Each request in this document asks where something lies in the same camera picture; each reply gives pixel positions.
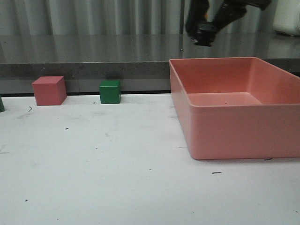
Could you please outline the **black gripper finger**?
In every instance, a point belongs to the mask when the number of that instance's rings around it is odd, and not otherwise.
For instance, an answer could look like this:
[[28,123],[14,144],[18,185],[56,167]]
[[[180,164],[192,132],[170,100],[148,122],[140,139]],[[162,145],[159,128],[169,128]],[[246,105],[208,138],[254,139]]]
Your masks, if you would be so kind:
[[207,21],[205,15],[208,9],[208,0],[191,0],[187,20],[185,23],[186,33],[190,38],[196,38],[198,23],[201,21]]
[[242,18],[246,12],[247,4],[244,2],[223,2],[212,21],[212,34],[216,35],[224,27]]

